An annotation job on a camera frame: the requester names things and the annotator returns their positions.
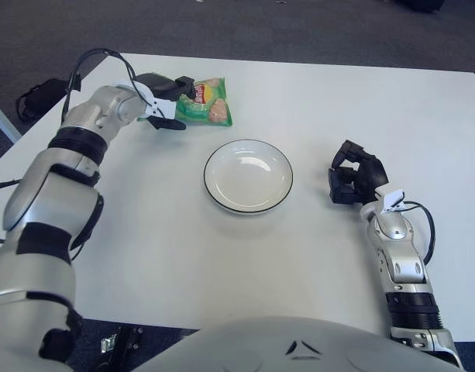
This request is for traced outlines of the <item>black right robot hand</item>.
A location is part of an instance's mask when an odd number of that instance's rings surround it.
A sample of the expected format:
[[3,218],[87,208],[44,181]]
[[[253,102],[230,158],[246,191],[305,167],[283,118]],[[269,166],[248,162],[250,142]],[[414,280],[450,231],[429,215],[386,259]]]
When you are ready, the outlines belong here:
[[375,189],[388,183],[380,160],[350,140],[334,156],[328,176],[329,196],[333,203],[342,205],[374,202]]

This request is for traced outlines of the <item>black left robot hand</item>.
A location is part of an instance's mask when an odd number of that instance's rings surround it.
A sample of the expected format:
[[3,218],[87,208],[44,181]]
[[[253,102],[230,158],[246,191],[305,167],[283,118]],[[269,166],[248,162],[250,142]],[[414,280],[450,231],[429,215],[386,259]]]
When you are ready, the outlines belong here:
[[195,98],[194,80],[182,76],[175,80],[160,74],[146,73],[136,77],[139,91],[147,94],[146,120],[155,129],[182,131],[186,125],[176,119],[177,103],[183,95]]

